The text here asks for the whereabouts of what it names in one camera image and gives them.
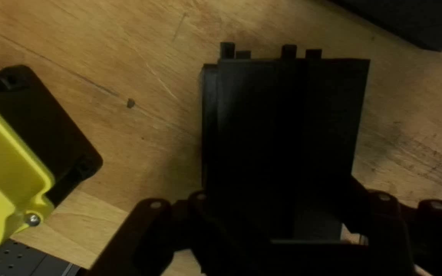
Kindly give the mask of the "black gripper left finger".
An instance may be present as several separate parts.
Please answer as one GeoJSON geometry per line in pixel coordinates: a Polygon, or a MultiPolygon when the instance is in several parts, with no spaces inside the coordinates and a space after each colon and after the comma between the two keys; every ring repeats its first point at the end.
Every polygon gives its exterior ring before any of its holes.
{"type": "Polygon", "coordinates": [[[184,250],[205,276],[268,276],[271,269],[268,239],[196,192],[176,203],[138,203],[84,276],[161,276],[184,250]]]}

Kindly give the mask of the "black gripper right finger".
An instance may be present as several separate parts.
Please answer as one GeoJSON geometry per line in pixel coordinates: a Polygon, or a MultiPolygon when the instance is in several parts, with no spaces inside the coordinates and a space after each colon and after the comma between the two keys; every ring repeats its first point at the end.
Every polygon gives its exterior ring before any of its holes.
{"type": "Polygon", "coordinates": [[[348,177],[337,190],[337,213],[368,239],[370,276],[416,276],[416,269],[442,276],[442,200],[410,207],[348,177]]]}

